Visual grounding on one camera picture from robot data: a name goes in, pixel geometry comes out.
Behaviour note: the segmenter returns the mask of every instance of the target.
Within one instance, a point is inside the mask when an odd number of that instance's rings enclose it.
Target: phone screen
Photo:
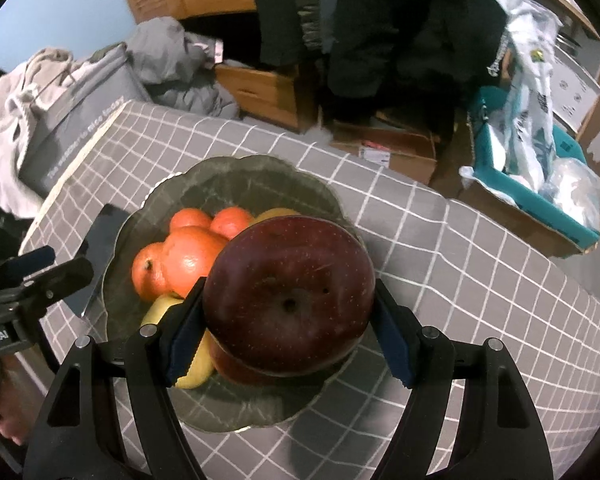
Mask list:
[[[84,316],[87,306],[91,303],[91,298],[94,294],[99,293],[104,272],[113,257],[116,237],[122,224],[129,217],[130,213],[123,209],[112,204],[105,204],[84,237],[76,255],[81,254],[91,263],[93,279],[85,288],[64,298],[64,302],[76,316]]]

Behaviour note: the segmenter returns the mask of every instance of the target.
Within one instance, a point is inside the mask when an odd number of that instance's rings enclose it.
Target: fruit bowl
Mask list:
[[[275,207],[323,218],[357,236],[334,193],[320,180],[270,155],[208,158],[186,173],[174,174],[152,189],[120,229],[114,256],[102,283],[107,338],[126,338],[138,330],[150,304],[140,300],[130,275],[143,247],[163,241],[171,217],[186,207],[209,215],[237,205],[259,215]],[[178,418],[200,431],[227,432],[270,426],[291,418],[320,394],[342,363],[275,386],[241,386],[218,374],[192,390],[170,389]]]

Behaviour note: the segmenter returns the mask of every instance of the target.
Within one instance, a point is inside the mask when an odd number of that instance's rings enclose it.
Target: hand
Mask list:
[[[2,365],[13,369],[18,365],[18,361],[14,356],[9,356],[2,359]],[[4,375],[0,384],[0,434],[21,446],[26,441],[29,430],[29,423],[22,413],[18,391],[10,378]]]

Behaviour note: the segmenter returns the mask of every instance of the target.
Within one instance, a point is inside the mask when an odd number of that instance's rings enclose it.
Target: wooden shelf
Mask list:
[[[600,36],[596,32],[596,29],[593,27],[591,22],[587,19],[587,17],[582,13],[582,11],[573,5],[569,0],[555,0],[561,7],[564,8],[571,16],[574,17],[577,21],[579,21],[584,27],[588,28],[596,38],[600,39]]]

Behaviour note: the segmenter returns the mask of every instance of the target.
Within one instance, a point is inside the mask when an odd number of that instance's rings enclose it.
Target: orange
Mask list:
[[[202,209],[193,209],[187,207],[178,211],[169,222],[169,232],[173,233],[176,229],[187,226],[204,227],[209,229],[211,225],[211,216]]]
[[[237,206],[228,207],[222,209],[215,216],[210,229],[228,240],[232,240],[238,233],[249,227],[251,221],[253,221],[253,215],[247,210]]]
[[[131,281],[141,300],[154,301],[171,289],[162,267],[163,244],[147,245],[134,258],[131,266]]]
[[[209,274],[226,244],[226,238],[202,227],[181,227],[167,236],[162,268],[171,289],[186,298],[198,278]]]

